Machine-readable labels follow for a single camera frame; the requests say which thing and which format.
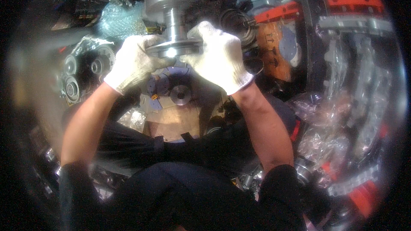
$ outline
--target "black shirt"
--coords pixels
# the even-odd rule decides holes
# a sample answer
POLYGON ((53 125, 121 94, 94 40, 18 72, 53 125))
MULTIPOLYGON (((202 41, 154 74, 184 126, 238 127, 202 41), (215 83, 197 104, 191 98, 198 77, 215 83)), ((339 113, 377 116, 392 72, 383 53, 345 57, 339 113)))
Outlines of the black shirt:
POLYGON ((136 173, 104 203, 80 162, 62 167, 60 203, 67 230, 306 230, 296 172, 266 174, 259 201, 203 167, 162 162, 136 173))

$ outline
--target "white work glove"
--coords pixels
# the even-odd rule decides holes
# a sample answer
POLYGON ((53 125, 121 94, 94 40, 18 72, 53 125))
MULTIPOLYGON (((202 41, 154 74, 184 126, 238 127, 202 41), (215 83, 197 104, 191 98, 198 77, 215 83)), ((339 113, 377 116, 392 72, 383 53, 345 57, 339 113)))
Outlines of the white work glove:
POLYGON ((187 33, 190 39, 203 40, 202 54, 180 56, 203 78, 222 87, 227 95, 239 91, 253 80, 243 64, 239 38, 201 22, 187 33))
POLYGON ((157 69, 169 65, 166 59, 149 56, 146 49, 163 42, 159 35, 130 36, 116 54, 113 69, 104 81, 117 92, 124 95, 130 87, 143 80, 148 80, 150 74, 157 69))

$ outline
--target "forearm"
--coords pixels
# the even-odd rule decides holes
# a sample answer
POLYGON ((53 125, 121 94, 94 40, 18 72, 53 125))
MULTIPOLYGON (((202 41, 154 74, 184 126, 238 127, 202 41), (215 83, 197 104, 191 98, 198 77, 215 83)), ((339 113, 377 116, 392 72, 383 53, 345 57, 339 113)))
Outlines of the forearm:
POLYGON ((292 166, 293 149, 287 130, 257 85, 252 82, 232 96, 244 115, 251 143, 264 171, 281 164, 292 166))
POLYGON ((119 95, 109 85, 103 83, 81 105, 63 136, 62 166, 79 160, 91 162, 110 109, 119 95))

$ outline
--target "bolt hole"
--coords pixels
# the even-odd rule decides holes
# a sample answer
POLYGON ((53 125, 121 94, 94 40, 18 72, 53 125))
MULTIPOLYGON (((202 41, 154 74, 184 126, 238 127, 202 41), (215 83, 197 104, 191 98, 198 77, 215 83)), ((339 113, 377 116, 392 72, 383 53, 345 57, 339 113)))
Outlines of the bolt hole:
POLYGON ((180 100, 184 99, 184 93, 183 93, 183 92, 179 92, 179 93, 177 94, 177 98, 180 99, 180 100))

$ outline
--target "metal gear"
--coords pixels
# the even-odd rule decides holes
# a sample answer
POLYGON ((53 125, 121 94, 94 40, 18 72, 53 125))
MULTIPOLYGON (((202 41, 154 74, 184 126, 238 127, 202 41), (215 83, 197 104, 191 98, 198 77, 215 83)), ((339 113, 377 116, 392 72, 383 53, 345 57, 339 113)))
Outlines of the metal gear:
POLYGON ((105 70, 101 71, 107 73, 110 72, 116 62, 116 54, 114 53, 112 46, 110 44, 102 44, 96 48, 96 51, 99 56, 106 56, 109 59, 109 65, 105 67, 105 70))
POLYGON ((77 74, 78 70, 79 63, 77 62, 77 59, 72 54, 69 54, 64 60, 64 73, 67 76, 71 76, 77 74))
POLYGON ((75 104, 80 101, 81 87, 73 76, 67 77, 65 92, 66 98, 70 103, 75 104))

